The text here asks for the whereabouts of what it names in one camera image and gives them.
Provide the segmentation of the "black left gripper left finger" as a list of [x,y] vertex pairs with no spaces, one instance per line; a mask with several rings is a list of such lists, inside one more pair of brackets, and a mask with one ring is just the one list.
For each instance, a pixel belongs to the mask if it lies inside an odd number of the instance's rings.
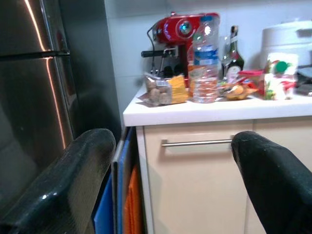
[[75,139],[0,220],[2,234],[92,233],[92,213],[116,148],[108,129]]

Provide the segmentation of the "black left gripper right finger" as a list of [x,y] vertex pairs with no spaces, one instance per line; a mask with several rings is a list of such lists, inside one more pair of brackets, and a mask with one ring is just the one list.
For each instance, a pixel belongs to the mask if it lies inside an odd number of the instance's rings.
[[244,131],[231,142],[234,160],[268,234],[312,232],[312,173],[287,148]]

